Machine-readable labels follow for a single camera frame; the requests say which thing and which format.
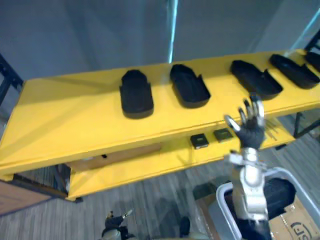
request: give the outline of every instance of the white plastic bin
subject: white plastic bin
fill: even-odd
[[[297,179],[289,171],[281,167],[269,169],[265,173],[266,181],[273,178],[286,179],[294,185],[297,197],[312,217],[315,224],[320,228],[320,211],[302,186],[298,183]],[[232,190],[232,188],[233,185],[231,182],[218,187],[216,191],[216,201],[208,208],[210,217],[221,240],[241,240],[242,238],[236,221],[233,218],[225,200],[225,193]]]

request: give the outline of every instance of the cardboard box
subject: cardboard box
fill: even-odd
[[[122,151],[115,151],[105,155],[94,156],[87,159],[67,162],[66,165],[74,171],[85,171],[89,169],[101,168],[109,164],[139,157],[141,155],[150,154],[159,151],[162,143],[155,143],[147,146],[141,146]]]
[[[319,229],[297,197],[285,211],[269,221],[273,240],[320,239]]]

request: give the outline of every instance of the robotic arm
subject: robotic arm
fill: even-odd
[[[258,150],[265,138],[264,106],[256,95],[251,95],[250,100],[251,106],[247,100],[244,101],[246,115],[240,107],[238,109],[241,125],[229,115],[224,117],[241,146],[241,154],[227,156],[228,161],[233,163],[232,201],[242,237],[247,240],[271,240],[264,195],[265,177],[258,158]]]

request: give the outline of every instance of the small black box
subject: small black box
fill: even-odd
[[[209,142],[203,133],[191,136],[190,140],[194,149],[206,148],[209,145]]]
[[[213,132],[213,134],[219,143],[233,138],[231,132],[229,132],[229,130],[227,128],[215,130]]]

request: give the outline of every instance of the yellow shelf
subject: yellow shelf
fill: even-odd
[[[320,106],[320,84],[301,89],[268,62],[275,52],[228,55],[180,62],[202,74],[211,93],[203,107],[182,107],[169,80],[171,64],[118,68],[26,81],[0,145],[0,174],[13,174],[114,151],[166,142],[224,128],[223,115],[239,119],[238,105],[248,92],[231,75],[241,59],[270,73],[284,90],[264,102],[267,118]],[[303,58],[291,56],[298,63]],[[152,86],[154,113],[128,119],[119,86],[129,69],[139,69]]]
[[[294,140],[279,121],[276,119],[269,121],[273,128],[266,131],[263,149]],[[218,143],[214,134],[208,132],[206,138],[209,141],[209,146],[198,150],[194,150],[189,137],[182,137],[165,142],[162,150],[143,157],[114,163],[102,168],[81,172],[73,171],[70,177],[68,198],[74,199],[120,185],[221,160],[231,149],[238,150],[239,148],[239,141],[235,137]]]

